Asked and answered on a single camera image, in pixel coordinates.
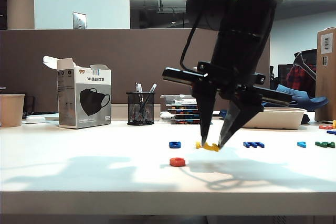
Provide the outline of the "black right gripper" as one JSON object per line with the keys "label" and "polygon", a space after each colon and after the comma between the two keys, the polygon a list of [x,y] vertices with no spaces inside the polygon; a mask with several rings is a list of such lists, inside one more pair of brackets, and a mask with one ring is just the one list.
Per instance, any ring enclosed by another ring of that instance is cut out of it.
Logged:
{"label": "black right gripper", "polygon": [[265,76],[255,72],[268,37],[268,33],[261,36],[220,32],[211,61],[200,61],[196,70],[164,69],[164,80],[191,86],[200,115],[202,143],[207,140],[217,94],[230,101],[218,147],[262,112],[263,102],[289,105],[290,95],[262,88]]}

